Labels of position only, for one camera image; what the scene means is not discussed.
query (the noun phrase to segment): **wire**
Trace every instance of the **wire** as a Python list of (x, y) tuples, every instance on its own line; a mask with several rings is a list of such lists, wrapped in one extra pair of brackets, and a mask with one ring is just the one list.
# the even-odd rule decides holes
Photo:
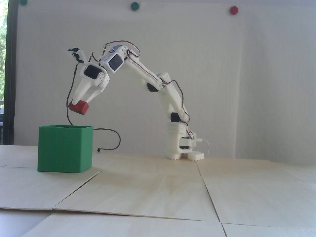
[(141, 65), (139, 65), (135, 60), (133, 60), (131, 57), (130, 57), (130, 54), (133, 54), (130, 52), (130, 50), (128, 49), (126, 51), (126, 56), (133, 62), (135, 63), (138, 67), (140, 67), (144, 72), (146, 72), (149, 76), (151, 76), (152, 78), (154, 78), (156, 81), (158, 81), (151, 73), (149, 73), (147, 70), (145, 70)]
[(176, 80), (172, 80), (171, 82), (168, 82), (168, 83), (164, 83), (164, 82), (163, 82), (162, 84), (165, 85), (165, 86), (167, 86), (167, 85), (171, 84), (172, 82), (175, 82), (175, 83), (177, 84), (177, 86), (178, 86), (178, 88), (179, 88), (179, 90), (180, 90), (180, 92), (181, 92), (181, 96), (182, 96), (182, 109), (183, 109), (184, 113), (189, 117), (189, 120), (188, 120), (187, 122), (183, 122), (183, 123), (188, 124), (188, 122), (190, 121), (190, 115), (189, 115), (189, 114), (185, 111), (185, 109), (184, 109), (184, 95), (183, 95), (183, 92), (182, 92), (182, 90), (181, 90), (181, 88), (180, 88), (178, 82), (177, 82)]
[(139, 48), (138, 48), (135, 44), (133, 44), (132, 42), (127, 41), (127, 40), (112, 41), (112, 42), (110, 42), (110, 43), (104, 44), (104, 45), (103, 45), (103, 48), (106, 49), (106, 46), (107, 46), (107, 45), (112, 44), (112, 43), (119, 43), (119, 42), (126, 42), (126, 43), (129, 43), (129, 44), (133, 45), (133, 46), (138, 50), (138, 56), (136, 56), (135, 54), (134, 54), (134, 56), (137, 57), (137, 58), (139, 58), (139, 56), (140, 56), (140, 50), (139, 50)]
[(208, 156), (208, 155), (209, 155), (209, 151), (210, 151), (210, 144), (209, 144), (209, 142), (208, 142), (208, 141), (206, 141), (206, 140), (204, 140), (204, 139), (203, 139), (203, 142), (206, 142), (206, 143), (207, 143), (207, 145), (208, 145), (208, 148), (207, 148), (207, 154), (206, 154), (206, 156)]
[(105, 149), (105, 148), (98, 148), (98, 152), (100, 152), (100, 150), (107, 150), (107, 151), (111, 151), (111, 150), (115, 150), (116, 148), (118, 148), (121, 144), (121, 136), (119, 135), (119, 133), (113, 129), (109, 129), (109, 128), (95, 128), (94, 130), (108, 130), (108, 131), (112, 131), (115, 132), (118, 135), (119, 138), (119, 142), (118, 145), (115, 148), (112, 149)]
[(72, 124), (72, 122), (70, 121), (70, 119), (69, 119), (69, 113), (68, 113), (68, 100), (69, 100), (69, 96), (70, 96), (70, 93), (71, 93), (71, 91), (72, 91), (72, 88), (73, 88), (73, 86), (74, 86), (74, 82), (75, 82), (75, 77), (76, 77), (76, 74), (77, 74), (77, 69), (78, 69), (78, 64), (80, 64), (80, 63), (77, 63), (76, 64), (76, 67), (75, 67), (75, 71), (74, 71), (74, 77), (72, 78), (72, 84), (71, 84), (71, 87), (70, 87), (70, 90), (69, 90), (69, 93), (68, 93), (68, 96), (67, 96), (67, 101), (66, 101), (66, 107), (67, 107), (67, 119), (68, 119), (68, 121), (69, 121), (69, 123), (73, 126), (73, 124)]
[[(75, 67), (75, 71), (74, 71), (74, 77), (72, 78), (72, 84), (71, 84), (71, 87), (70, 87), (70, 90), (69, 90), (69, 93), (68, 93), (68, 96), (67, 96), (67, 119), (69, 121), (69, 123), (73, 126), (72, 122), (70, 121), (70, 118), (69, 118), (69, 113), (68, 113), (68, 101), (69, 101), (69, 96), (71, 94), (71, 91), (72, 91), (72, 88), (74, 86), (74, 82), (75, 82), (75, 77), (76, 77), (76, 74), (77, 74), (77, 69), (78, 69), (78, 64), (80, 63), (77, 63), (76, 64), (76, 67)], [(112, 132), (115, 132), (117, 135), (118, 135), (118, 138), (119, 138), (119, 143), (118, 145), (115, 147), (115, 148), (111, 148), (111, 149), (106, 149), (106, 148), (98, 148), (98, 152), (100, 152), (100, 150), (115, 150), (117, 149), (120, 144), (121, 144), (121, 136), (119, 135), (119, 133), (113, 129), (109, 129), (109, 128), (95, 128), (94, 130), (108, 130), (108, 131), (112, 131)]]

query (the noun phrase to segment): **white cable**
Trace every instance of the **white cable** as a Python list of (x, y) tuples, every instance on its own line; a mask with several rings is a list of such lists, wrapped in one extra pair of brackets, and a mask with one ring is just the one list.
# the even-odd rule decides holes
[(203, 142), (206, 142), (206, 143), (207, 143), (207, 145), (208, 145), (208, 148), (207, 148), (207, 154), (206, 154), (206, 156), (208, 156), (208, 155), (209, 155), (209, 151), (210, 151), (210, 144), (209, 144), (209, 142), (208, 142), (208, 141), (206, 141), (206, 140), (203, 140)]
[(204, 140), (204, 139), (201, 139), (201, 138), (197, 138), (196, 141), (197, 141), (197, 142), (206, 142), (206, 143), (207, 143), (208, 148), (207, 148), (207, 154), (206, 154), (206, 156), (208, 156), (208, 155), (209, 155), (209, 151), (210, 151), (210, 144), (209, 144), (209, 142), (206, 141), (206, 140)]

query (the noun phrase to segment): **plywood sheet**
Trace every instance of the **plywood sheet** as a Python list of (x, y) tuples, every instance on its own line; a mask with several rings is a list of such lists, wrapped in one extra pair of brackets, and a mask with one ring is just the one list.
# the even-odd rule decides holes
[(223, 224), (227, 237), (315, 237), (316, 228)]
[(104, 171), (54, 209), (218, 221), (199, 176)]
[(170, 160), (157, 155), (94, 153), (93, 166), (123, 174), (174, 174), (200, 176), (196, 162)]
[(225, 237), (219, 222), (136, 216), (53, 214), (23, 237)]
[(223, 223), (316, 226), (316, 184), (242, 178), (204, 180)]
[(251, 159), (206, 159), (197, 162), (201, 175), (205, 178), (242, 178), (300, 181), (280, 167), (267, 160)]
[(316, 166), (315, 165), (297, 165), (288, 163), (276, 163), (280, 168), (286, 170), (295, 177), (304, 182), (316, 183)]
[(35, 168), (0, 169), (0, 208), (51, 210), (56, 204), (99, 173), (38, 172)]
[(26, 211), (0, 209), (0, 236), (20, 237), (42, 220), (52, 211)]
[(37, 146), (0, 145), (0, 167), (37, 168)]

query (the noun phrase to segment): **wall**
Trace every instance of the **wall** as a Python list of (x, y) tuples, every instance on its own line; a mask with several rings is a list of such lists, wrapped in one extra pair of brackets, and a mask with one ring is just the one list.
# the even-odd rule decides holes
[[(75, 61), (67, 49), (99, 55), (104, 43), (124, 39), (140, 47), (150, 70), (179, 82), (190, 129), (210, 142), (210, 155), (234, 157), (242, 15), (232, 17), (221, 4), (142, 3), (132, 12), (125, 3), (92, 2), (29, 0), (20, 6), (15, 144), (36, 145), (39, 126), (68, 124)], [(116, 129), (122, 136), (117, 152), (164, 153), (168, 120), (158, 96), (125, 72), (111, 77), (89, 105), (85, 116), (71, 112), (71, 120)], [(111, 132), (95, 132), (95, 148), (117, 142)]]
[[(68, 124), (75, 61), (67, 49), (99, 55), (104, 43), (125, 39), (149, 69), (179, 82), (190, 129), (210, 142), (211, 157), (316, 163), (315, 8), (240, 5), (231, 16), (230, 6), (142, 3), (132, 12), (125, 1), (29, 0), (19, 8), (15, 144), (36, 145), (39, 126)], [(117, 72), (89, 104), (85, 116), (70, 113), (74, 124), (116, 129), (116, 152), (163, 154), (159, 99), (128, 74)], [(95, 148), (117, 142), (95, 133)]]
[(236, 157), (316, 163), (314, 8), (244, 8)]

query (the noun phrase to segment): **green container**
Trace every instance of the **green container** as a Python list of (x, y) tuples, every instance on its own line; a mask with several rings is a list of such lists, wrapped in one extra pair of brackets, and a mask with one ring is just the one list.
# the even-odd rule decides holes
[(39, 128), (37, 171), (82, 173), (92, 165), (93, 127)]

